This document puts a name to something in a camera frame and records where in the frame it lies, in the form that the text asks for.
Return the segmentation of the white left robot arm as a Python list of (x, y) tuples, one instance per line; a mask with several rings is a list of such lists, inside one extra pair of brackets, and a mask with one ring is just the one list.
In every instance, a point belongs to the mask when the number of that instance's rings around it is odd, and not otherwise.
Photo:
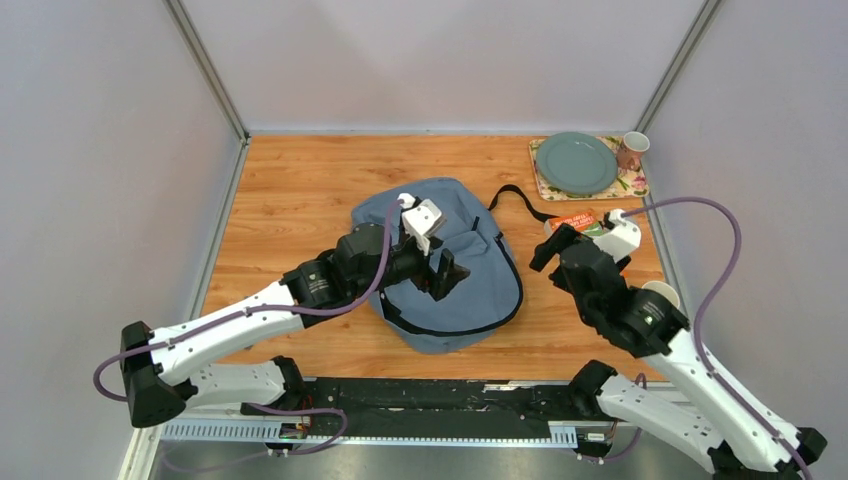
[(470, 275), (446, 247), (436, 268), (430, 258), (408, 235), (393, 245), (383, 226), (360, 224), (334, 248), (242, 301), (171, 327), (125, 326), (119, 364), (131, 425), (152, 427), (191, 408), (228, 402), (296, 413), (306, 390), (292, 361), (237, 366), (220, 359), (344, 315), (386, 287), (410, 282), (440, 301)]

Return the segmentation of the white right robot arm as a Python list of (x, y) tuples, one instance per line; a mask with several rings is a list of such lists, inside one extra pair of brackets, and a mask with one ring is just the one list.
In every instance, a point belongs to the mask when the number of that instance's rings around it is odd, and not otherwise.
[(582, 418), (623, 420), (687, 455), (715, 479), (798, 479), (827, 447), (815, 428), (796, 427), (768, 409), (695, 339), (687, 317), (662, 294), (630, 287), (628, 255), (612, 256), (564, 224), (536, 246), (531, 269), (558, 261), (549, 278), (572, 295), (581, 321), (662, 373), (690, 409), (641, 390), (613, 367), (588, 362), (570, 383)]

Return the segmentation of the orange treehouse book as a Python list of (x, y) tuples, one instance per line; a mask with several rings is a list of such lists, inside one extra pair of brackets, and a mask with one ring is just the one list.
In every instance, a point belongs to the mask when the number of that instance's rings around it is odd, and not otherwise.
[(590, 237), (597, 237), (604, 233), (604, 227), (597, 217), (596, 212), (592, 209), (548, 219), (543, 224), (544, 232), (547, 236), (551, 236), (564, 224)]

